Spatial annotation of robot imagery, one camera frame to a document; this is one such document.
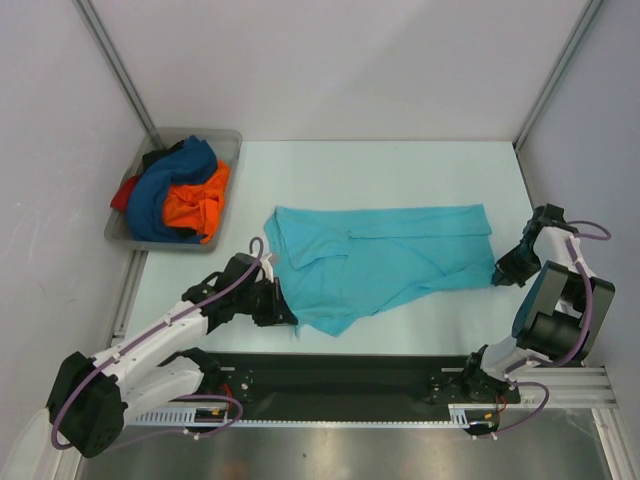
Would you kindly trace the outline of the grey plastic tray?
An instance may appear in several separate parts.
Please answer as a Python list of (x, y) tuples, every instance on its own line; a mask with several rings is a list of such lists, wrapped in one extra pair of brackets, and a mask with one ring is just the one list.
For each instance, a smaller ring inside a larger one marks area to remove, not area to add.
[(190, 135), (195, 135), (201, 140), (206, 140), (212, 147), (219, 160), (225, 162), (231, 168), (231, 175), (225, 189), (226, 205), (220, 216), (220, 226), (212, 239), (206, 244), (187, 243), (166, 243), (137, 241), (131, 236), (126, 217), (123, 212), (111, 210), (109, 219), (104, 228), (104, 237), (112, 244), (129, 249), (141, 251), (164, 251), (164, 252), (189, 252), (189, 253), (209, 253), (212, 252), (221, 237), (222, 226), (225, 224), (228, 206), (231, 203), (231, 190), (235, 181), (236, 169), (240, 163), (239, 157), (242, 146), (242, 135), (235, 130), (211, 129), (211, 128), (178, 128), (161, 127), (147, 133), (142, 140), (130, 166), (125, 170), (120, 185), (123, 185), (129, 178), (142, 173), (144, 154), (147, 154), (157, 147), (171, 147), (176, 142), (183, 140)]

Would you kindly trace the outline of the orange t-shirt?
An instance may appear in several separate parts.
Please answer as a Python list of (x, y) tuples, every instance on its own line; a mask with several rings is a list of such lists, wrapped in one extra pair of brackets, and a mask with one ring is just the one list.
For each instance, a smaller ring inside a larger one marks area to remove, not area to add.
[(231, 168), (219, 160), (204, 183), (171, 185), (163, 204), (164, 223), (174, 229), (193, 230), (200, 244), (208, 243), (221, 224), (230, 174)]

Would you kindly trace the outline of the red t-shirt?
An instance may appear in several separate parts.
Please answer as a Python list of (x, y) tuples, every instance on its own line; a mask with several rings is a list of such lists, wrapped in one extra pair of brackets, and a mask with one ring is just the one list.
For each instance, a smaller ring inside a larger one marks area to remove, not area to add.
[(122, 183), (110, 202), (110, 207), (113, 210), (119, 212), (125, 212), (127, 210), (131, 194), (133, 193), (138, 181), (139, 176), (132, 176)]

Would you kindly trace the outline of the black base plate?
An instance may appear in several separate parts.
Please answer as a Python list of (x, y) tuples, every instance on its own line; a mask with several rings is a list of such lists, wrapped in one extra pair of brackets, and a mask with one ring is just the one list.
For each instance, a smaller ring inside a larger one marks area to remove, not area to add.
[(117, 431), (169, 402), (223, 404), (246, 421), (437, 422), (452, 404), (479, 409), (474, 427), (496, 429), (505, 407), (548, 405), (550, 388), (520, 361), (492, 377), (482, 354), (354, 356), (232, 354), (198, 348), (156, 360), (131, 386), (114, 373), (95, 382), (91, 418)]

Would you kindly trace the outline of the black t-shirt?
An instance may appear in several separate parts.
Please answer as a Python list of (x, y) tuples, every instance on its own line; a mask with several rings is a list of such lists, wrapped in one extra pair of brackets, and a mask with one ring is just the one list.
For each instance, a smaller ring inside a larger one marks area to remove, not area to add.
[(150, 151), (142, 156), (142, 171), (146, 172), (154, 163), (169, 155), (180, 151), (184, 146), (184, 141), (180, 140), (169, 148)]

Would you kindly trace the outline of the dark blue t-shirt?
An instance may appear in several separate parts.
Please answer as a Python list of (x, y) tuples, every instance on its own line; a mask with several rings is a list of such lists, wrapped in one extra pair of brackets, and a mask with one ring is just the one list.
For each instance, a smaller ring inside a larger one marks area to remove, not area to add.
[(171, 185), (202, 184), (218, 166), (216, 154), (207, 141), (196, 136), (183, 141), (180, 151), (158, 160), (139, 177), (125, 211), (134, 240), (200, 244), (193, 230), (170, 228), (162, 219)]

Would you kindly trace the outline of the aluminium corner post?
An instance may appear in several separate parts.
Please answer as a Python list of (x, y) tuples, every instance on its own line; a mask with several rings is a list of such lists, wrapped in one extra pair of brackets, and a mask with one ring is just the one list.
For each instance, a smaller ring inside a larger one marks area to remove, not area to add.
[(138, 122), (150, 137), (152, 145), (163, 148), (164, 144), (156, 132), (156, 125), (94, 3), (90, 0), (72, 0), (72, 4), (93, 37)]
[(572, 28), (560, 54), (545, 80), (541, 91), (529, 110), (521, 128), (512, 142), (514, 151), (520, 154), (530, 134), (543, 117), (556, 91), (566, 77), (570, 66), (582, 48), (599, 14), (607, 4), (605, 0), (589, 0), (582, 9), (576, 24)]

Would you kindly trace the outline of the light blue t-shirt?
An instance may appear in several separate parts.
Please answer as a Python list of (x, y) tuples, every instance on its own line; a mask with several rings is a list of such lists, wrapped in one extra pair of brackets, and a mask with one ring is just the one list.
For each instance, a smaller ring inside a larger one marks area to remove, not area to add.
[(436, 292), (491, 285), (481, 204), (303, 210), (278, 206), (264, 232), (299, 325), (337, 337), (354, 322)]

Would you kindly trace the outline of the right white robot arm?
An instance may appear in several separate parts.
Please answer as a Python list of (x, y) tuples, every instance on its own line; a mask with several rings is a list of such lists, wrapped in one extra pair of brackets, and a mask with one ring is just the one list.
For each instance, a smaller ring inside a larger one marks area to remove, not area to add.
[(592, 348), (615, 296), (615, 286), (589, 267), (583, 240), (609, 241), (611, 232), (586, 220), (567, 221), (564, 209), (534, 209), (519, 243), (496, 261), (494, 286), (533, 284), (515, 314), (511, 333), (471, 354), (460, 377), (473, 403), (497, 399), (535, 367), (582, 361)]

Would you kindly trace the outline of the right aluminium corner post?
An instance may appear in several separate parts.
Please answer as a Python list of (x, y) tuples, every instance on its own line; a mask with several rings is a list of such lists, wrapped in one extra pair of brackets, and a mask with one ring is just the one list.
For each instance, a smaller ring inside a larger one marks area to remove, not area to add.
[(514, 151), (520, 154), (530, 134), (543, 117), (556, 91), (566, 77), (570, 66), (582, 48), (599, 14), (607, 4), (605, 0), (589, 0), (582, 9), (576, 24), (572, 28), (560, 54), (545, 80), (541, 91), (529, 110), (521, 128), (512, 142)]

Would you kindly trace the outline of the left aluminium corner post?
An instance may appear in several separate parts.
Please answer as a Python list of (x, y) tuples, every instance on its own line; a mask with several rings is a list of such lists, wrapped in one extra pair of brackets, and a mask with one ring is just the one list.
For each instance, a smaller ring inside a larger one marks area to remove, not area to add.
[(156, 132), (156, 125), (94, 3), (90, 0), (72, 0), (72, 4), (93, 37), (138, 122), (150, 137), (152, 145), (163, 148), (164, 144)]

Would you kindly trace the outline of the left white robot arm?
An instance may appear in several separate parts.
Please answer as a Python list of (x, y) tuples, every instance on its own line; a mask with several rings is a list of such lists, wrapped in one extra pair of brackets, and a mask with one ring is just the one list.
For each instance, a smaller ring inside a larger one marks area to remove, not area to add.
[(237, 253), (136, 336), (92, 356), (68, 356), (46, 403), (51, 445), (95, 457), (133, 420), (170, 401), (213, 400), (242, 413), (220, 361), (193, 343), (238, 314), (260, 327), (296, 325), (276, 262), (272, 253)]

